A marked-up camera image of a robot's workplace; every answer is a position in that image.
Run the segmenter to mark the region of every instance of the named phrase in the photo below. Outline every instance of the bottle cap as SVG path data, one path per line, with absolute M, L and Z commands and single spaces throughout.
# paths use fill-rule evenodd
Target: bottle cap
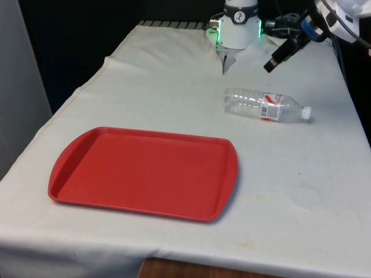
M 301 115 L 301 117 L 304 120 L 309 120 L 311 118 L 311 112 L 312 112 L 312 108 L 311 107 L 304 107 L 303 114 Z

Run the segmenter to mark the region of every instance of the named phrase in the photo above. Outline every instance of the white cloth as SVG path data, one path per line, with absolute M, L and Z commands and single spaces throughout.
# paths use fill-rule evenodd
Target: white cloth
M 136 27 L 40 129 L 0 183 L 3 277 L 135 277 L 161 257 L 287 277 L 371 277 L 371 151 L 332 48 L 309 44 L 268 74 L 257 39 L 226 76 L 203 31 Z M 283 93 L 310 124 L 223 111 L 227 87 Z M 97 126 L 223 137 L 236 191 L 202 224 L 49 199 L 61 151 Z

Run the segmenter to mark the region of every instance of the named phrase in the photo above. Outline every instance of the empty plastic bottle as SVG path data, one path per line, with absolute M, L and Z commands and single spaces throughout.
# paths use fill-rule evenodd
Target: empty plastic bottle
M 255 119 L 295 123 L 309 120 L 311 108 L 292 97 L 249 89 L 229 88 L 224 96 L 225 111 Z

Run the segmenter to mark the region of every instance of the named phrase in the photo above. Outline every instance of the stain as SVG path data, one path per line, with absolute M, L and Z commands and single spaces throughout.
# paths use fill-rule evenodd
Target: stain
M 263 194 L 245 194 L 243 195 L 243 197 L 247 200 L 261 203 L 265 202 L 268 199 L 268 196 Z
M 254 242 L 243 242 L 243 243 L 236 243 L 237 246 L 244 247 L 247 249 L 255 249 L 256 245 Z
M 305 209 L 322 207 L 325 202 L 322 191 L 306 183 L 290 188 L 288 195 L 295 205 Z

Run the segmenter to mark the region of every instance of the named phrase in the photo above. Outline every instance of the red and white label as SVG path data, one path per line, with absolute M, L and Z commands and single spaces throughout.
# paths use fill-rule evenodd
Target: red and white label
M 260 117 L 266 120 L 279 121 L 283 95 L 266 93 L 261 102 Z

